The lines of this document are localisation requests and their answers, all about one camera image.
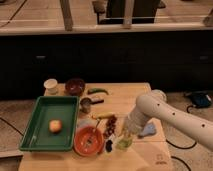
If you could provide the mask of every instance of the spoon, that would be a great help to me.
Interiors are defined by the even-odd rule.
[[[90,134],[89,138],[87,139],[86,146],[92,144],[92,136],[95,133],[95,131],[97,130],[97,127],[98,127],[100,121],[101,121],[101,119],[97,119],[97,124],[96,124],[95,128],[93,128],[92,133]]]

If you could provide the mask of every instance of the green plastic tray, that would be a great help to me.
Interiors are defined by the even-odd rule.
[[[69,151],[73,146],[79,99],[75,96],[41,96],[37,99],[25,134],[21,151]],[[62,130],[49,131],[49,121],[60,119]]]

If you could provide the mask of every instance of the black cabinet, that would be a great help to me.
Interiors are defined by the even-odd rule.
[[[43,82],[149,82],[164,91],[212,89],[213,31],[0,37],[0,98],[35,98]]]

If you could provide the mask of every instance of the green pepper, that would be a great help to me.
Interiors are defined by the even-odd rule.
[[[104,89],[104,88],[90,88],[87,91],[87,94],[93,94],[93,93],[99,93],[99,92],[104,92],[107,95],[109,95],[108,91],[106,89]]]

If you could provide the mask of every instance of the white cup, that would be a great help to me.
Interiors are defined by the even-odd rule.
[[[49,94],[57,94],[58,93],[58,81],[56,79],[48,79],[44,82],[44,87],[48,91]]]

